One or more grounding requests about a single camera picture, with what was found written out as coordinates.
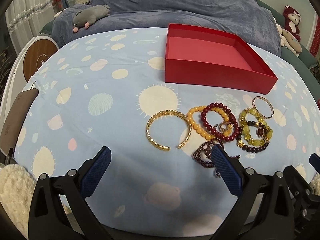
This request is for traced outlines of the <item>small garnet bead strand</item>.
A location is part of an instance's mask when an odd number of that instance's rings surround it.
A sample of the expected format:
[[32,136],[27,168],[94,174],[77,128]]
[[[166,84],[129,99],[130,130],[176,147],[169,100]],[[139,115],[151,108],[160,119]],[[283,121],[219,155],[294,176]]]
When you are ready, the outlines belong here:
[[215,145],[220,145],[224,148],[221,140],[210,140],[202,143],[199,148],[192,154],[192,158],[204,168],[213,168],[215,170],[214,176],[221,178],[221,174],[211,161],[211,151]]

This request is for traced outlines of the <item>rose gold thin bangle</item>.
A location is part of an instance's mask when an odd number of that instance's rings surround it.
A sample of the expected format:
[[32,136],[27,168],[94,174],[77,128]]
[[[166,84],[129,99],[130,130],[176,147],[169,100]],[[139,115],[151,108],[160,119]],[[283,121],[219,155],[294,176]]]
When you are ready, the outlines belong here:
[[271,119],[274,116],[274,107],[263,96],[255,96],[252,99],[252,106],[264,119]]

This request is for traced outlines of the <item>white fluffy cushion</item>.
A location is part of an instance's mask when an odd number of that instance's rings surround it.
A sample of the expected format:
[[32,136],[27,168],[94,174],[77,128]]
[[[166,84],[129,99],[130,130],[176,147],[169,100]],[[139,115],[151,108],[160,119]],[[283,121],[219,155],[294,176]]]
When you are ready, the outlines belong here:
[[25,238],[35,185],[35,179],[24,167],[12,164],[1,168],[1,204]]

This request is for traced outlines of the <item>light blue planet bedsheet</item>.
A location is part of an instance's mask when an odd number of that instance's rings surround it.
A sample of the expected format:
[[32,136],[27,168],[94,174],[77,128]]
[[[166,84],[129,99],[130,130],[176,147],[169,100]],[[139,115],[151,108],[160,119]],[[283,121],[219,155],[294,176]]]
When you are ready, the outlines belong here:
[[[192,158],[204,138],[175,116],[157,119],[151,136],[170,147],[164,152],[145,136],[150,116],[212,102],[235,116],[252,105],[254,93],[164,81],[165,28],[110,31],[62,47],[30,79],[39,94],[29,109],[14,153],[35,178],[62,176],[93,158],[103,147],[112,161],[87,203],[100,223],[119,230],[165,237],[214,233],[236,197],[214,169]],[[274,116],[267,121],[271,143],[261,153],[242,151],[235,142],[226,152],[245,167],[274,174],[291,165],[310,181],[309,157],[319,153],[319,109],[291,64],[255,51],[278,77],[267,94]]]

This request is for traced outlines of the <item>beige plush toy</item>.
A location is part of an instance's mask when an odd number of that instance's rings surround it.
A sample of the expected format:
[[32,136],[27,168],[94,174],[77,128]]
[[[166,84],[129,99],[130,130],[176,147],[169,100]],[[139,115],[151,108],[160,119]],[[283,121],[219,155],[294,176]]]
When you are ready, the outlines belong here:
[[292,53],[299,57],[302,52],[302,47],[298,40],[287,30],[283,29],[279,24],[276,24],[278,33],[280,35],[280,44],[282,47],[286,47]]

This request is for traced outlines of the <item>red cardboard box tray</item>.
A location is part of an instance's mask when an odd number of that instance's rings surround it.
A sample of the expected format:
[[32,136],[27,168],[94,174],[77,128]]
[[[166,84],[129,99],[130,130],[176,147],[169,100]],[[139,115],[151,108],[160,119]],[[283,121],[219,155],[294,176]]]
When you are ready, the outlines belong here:
[[164,80],[268,94],[278,78],[239,36],[171,23],[165,49]]

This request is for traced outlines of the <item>white round wooden device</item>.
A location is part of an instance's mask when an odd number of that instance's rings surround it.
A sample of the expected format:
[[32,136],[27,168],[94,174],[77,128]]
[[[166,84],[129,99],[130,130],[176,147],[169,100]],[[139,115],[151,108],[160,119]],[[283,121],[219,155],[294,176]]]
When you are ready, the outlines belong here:
[[1,123],[6,119],[18,93],[58,49],[57,43],[47,35],[33,37],[24,46],[12,65],[4,88],[1,100]]

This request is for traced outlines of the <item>red monkey plush toy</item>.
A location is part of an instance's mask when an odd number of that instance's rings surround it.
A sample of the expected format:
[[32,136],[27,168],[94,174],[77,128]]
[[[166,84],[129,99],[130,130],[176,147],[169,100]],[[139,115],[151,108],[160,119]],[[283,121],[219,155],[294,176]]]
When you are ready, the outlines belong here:
[[300,13],[293,7],[286,5],[284,8],[283,16],[285,17],[285,29],[289,31],[298,42],[300,42],[300,30],[298,25],[301,22]]

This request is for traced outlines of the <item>grey mouse plush toy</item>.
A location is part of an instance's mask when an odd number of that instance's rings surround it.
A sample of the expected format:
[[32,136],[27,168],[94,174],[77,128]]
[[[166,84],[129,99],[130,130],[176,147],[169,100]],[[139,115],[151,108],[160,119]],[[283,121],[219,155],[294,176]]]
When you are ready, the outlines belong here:
[[107,16],[110,16],[110,7],[106,4],[83,9],[73,18],[73,33],[77,33],[80,28],[88,29],[97,20]]

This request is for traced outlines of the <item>blue grey plush blanket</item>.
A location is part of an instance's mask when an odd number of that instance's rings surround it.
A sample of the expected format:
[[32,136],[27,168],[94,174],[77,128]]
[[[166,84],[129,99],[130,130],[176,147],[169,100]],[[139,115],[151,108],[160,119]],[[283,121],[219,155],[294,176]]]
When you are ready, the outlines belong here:
[[[73,31],[77,12],[108,5],[110,15],[88,29]],[[63,47],[87,35],[129,28],[166,28],[171,23],[222,30],[275,55],[281,54],[280,36],[272,13],[256,0],[89,0],[63,11],[53,22],[52,38]]]

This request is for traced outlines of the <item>white sheer curtain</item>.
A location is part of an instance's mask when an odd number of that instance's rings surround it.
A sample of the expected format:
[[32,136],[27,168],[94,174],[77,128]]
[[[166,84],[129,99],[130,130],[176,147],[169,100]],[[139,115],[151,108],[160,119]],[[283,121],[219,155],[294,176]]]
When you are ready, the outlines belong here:
[[13,0],[5,12],[11,42],[17,52],[53,20],[52,0]]

